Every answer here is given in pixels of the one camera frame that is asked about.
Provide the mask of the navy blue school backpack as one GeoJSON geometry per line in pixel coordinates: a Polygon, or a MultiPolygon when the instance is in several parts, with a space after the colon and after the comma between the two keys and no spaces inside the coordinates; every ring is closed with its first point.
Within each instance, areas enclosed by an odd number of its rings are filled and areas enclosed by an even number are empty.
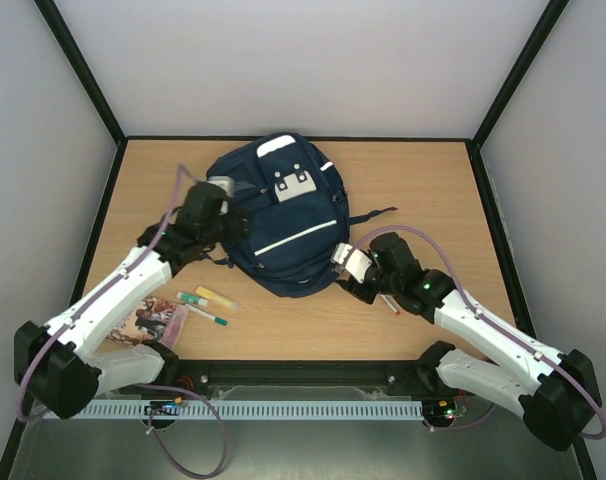
{"type": "Polygon", "coordinates": [[[221,157],[208,179],[234,182],[232,204],[250,214],[246,238],[223,245],[228,263],[278,297],[319,293],[338,277],[332,255],[352,226],[379,216],[353,216],[334,163],[293,132],[274,133],[221,157]]]}

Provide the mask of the pink illustrated paperback book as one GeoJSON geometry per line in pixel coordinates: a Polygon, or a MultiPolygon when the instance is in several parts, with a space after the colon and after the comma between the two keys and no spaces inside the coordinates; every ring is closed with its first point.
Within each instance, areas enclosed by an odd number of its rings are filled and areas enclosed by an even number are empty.
{"type": "Polygon", "coordinates": [[[148,296],[117,323],[106,339],[129,346],[157,342],[174,349],[187,316],[186,306],[148,296]]]}

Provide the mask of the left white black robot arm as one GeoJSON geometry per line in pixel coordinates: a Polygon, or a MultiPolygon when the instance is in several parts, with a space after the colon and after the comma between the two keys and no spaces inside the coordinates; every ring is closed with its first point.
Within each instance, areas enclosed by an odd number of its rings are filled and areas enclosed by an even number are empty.
{"type": "Polygon", "coordinates": [[[234,182],[225,176],[193,185],[179,209],[148,227],[122,263],[90,293],[38,326],[28,321],[14,335],[14,377],[21,396],[31,395],[61,419],[96,396],[150,384],[174,371],[167,347],[140,344],[98,353],[110,331],[148,294],[218,243],[244,236],[248,214],[231,207],[234,182]]]}

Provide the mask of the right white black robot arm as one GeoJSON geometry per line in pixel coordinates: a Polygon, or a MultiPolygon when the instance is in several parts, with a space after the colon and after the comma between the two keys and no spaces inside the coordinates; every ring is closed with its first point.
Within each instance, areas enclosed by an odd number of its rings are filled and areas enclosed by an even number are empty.
{"type": "Polygon", "coordinates": [[[542,443],[568,449],[578,437],[600,440],[606,419],[591,360],[565,354],[484,307],[448,266],[425,269],[407,242],[388,227],[368,234],[363,251],[339,244],[332,262],[348,275],[344,288],[365,303],[392,297],[406,312],[464,339],[484,354],[478,360],[445,342],[435,343],[419,367],[428,390],[464,390],[519,417],[542,443]]]}

